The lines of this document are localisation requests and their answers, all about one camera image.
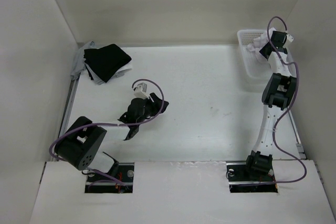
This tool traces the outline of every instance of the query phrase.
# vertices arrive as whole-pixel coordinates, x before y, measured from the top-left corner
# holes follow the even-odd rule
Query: white plastic basket
[[[247,45],[253,43],[253,39],[260,37],[266,30],[248,29],[237,33],[241,56],[243,57],[248,82],[260,84],[268,82],[272,75],[269,64],[262,64],[257,60],[254,52],[247,50]]]

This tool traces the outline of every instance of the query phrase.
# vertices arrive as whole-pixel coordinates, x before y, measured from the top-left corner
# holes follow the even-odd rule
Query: black cloth
[[[123,66],[132,60],[116,44],[111,44],[99,49],[84,50],[85,63],[93,72],[104,81],[108,82],[111,77]]]

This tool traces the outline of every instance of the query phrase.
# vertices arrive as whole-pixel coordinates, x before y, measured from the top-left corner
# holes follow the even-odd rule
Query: cable
[[[90,124],[87,124],[87,125],[83,125],[81,127],[78,127],[78,128],[75,128],[71,131],[68,131],[67,133],[65,133],[64,135],[60,136],[59,138],[57,138],[55,141],[53,141],[53,143],[50,145],[49,147],[49,154],[57,159],[57,160],[62,160],[62,161],[65,161],[63,158],[59,157],[59,156],[56,156],[54,153],[53,153],[53,148],[54,146],[61,140],[63,140],[65,137],[67,137],[68,135],[71,135],[72,133],[74,132],[77,132],[77,131],[80,131],[80,130],[83,130],[85,128],[88,128],[88,127],[93,127],[93,126],[108,126],[108,127],[119,127],[119,126],[137,126],[137,125],[141,125],[141,124],[144,124],[144,123],[149,123],[150,121],[153,121],[160,113],[161,111],[163,110],[163,107],[164,107],[164,95],[163,95],[163,91],[162,89],[160,88],[159,85],[157,85],[154,81],[151,81],[151,80],[148,80],[148,79],[139,79],[139,80],[136,80],[135,82],[133,82],[132,84],[132,88],[134,88],[134,85],[139,82],[139,81],[147,81],[147,82],[150,82],[152,84],[154,84],[160,94],[161,94],[161,97],[162,97],[162,103],[161,103],[161,107],[158,111],[158,113],[153,116],[152,118],[146,120],[146,121],[143,121],[143,122],[139,122],[139,123],[122,123],[122,124],[116,124],[116,123],[90,123]]]
[[[287,110],[286,110],[286,111],[285,111],[285,112],[278,118],[278,120],[277,120],[277,121],[275,122],[275,124],[274,124],[272,137],[273,137],[273,142],[274,142],[275,147],[276,147],[279,151],[281,151],[281,152],[287,154],[288,156],[294,158],[295,160],[297,160],[297,161],[303,166],[304,173],[303,173],[303,175],[302,175],[300,178],[293,179],[293,180],[264,182],[264,183],[259,183],[259,184],[241,184],[241,186],[261,186],[261,185],[273,185],[273,184],[288,184],[288,183],[295,183],[295,182],[298,182],[298,181],[300,181],[300,180],[303,180],[303,179],[306,177],[306,175],[307,175],[307,168],[306,168],[305,164],[304,164],[299,158],[295,157],[293,154],[290,154],[289,152],[286,152],[285,150],[283,150],[282,148],[280,148],[279,145],[278,145],[278,143],[277,143],[277,141],[276,141],[276,138],[275,138],[275,131],[276,131],[276,128],[277,128],[277,126],[278,126],[280,120],[281,120],[282,118],[284,118],[284,116],[290,111],[290,109],[291,109],[291,108],[293,107],[293,105],[294,105],[294,102],[295,102],[295,100],[296,100],[296,96],[297,96],[297,94],[298,94],[298,90],[299,90],[299,80],[300,80],[298,64],[297,64],[295,61],[292,61],[292,62],[290,62],[290,63],[285,62],[285,61],[282,59],[282,57],[281,57],[281,55],[280,55],[278,49],[273,45],[273,43],[272,43],[272,41],[271,41],[271,39],[270,39],[270,36],[269,36],[269,27],[270,27],[272,21],[273,21],[274,19],[276,19],[276,18],[279,19],[279,20],[283,23],[283,25],[284,25],[284,27],[285,27],[285,30],[286,30],[286,32],[287,32],[287,25],[286,25],[285,21],[284,21],[282,18],[278,17],[278,16],[274,16],[273,18],[271,18],[271,20],[269,21],[269,23],[268,23],[268,25],[267,25],[267,38],[268,38],[268,41],[269,41],[270,45],[272,46],[273,50],[274,50],[275,53],[278,55],[278,57],[279,57],[281,63],[284,64],[284,65],[286,65],[286,66],[289,66],[289,65],[294,65],[294,66],[295,66],[295,72],[296,72],[296,87],[295,87],[295,92],[294,92],[292,101],[291,101],[291,103],[289,104]]]

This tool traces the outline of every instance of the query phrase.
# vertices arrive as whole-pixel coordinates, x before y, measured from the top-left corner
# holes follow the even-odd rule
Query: white wall
[[[76,42],[55,0],[0,0],[0,223],[28,223]]]
[[[57,0],[77,42],[232,44],[297,0]]]
[[[288,18],[300,68],[294,117],[307,156],[318,163],[336,212],[336,0],[299,0]]]

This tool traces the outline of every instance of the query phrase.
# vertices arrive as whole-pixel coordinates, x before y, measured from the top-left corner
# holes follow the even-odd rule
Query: stack of clothes
[[[90,41],[75,54],[71,79],[78,79],[80,73],[87,69],[91,80],[100,85],[131,70],[131,60],[131,57],[115,44],[97,48],[94,42]]]
[[[126,71],[132,69],[132,58],[116,44],[99,49],[85,49],[84,59],[89,76],[96,84],[123,76]]]

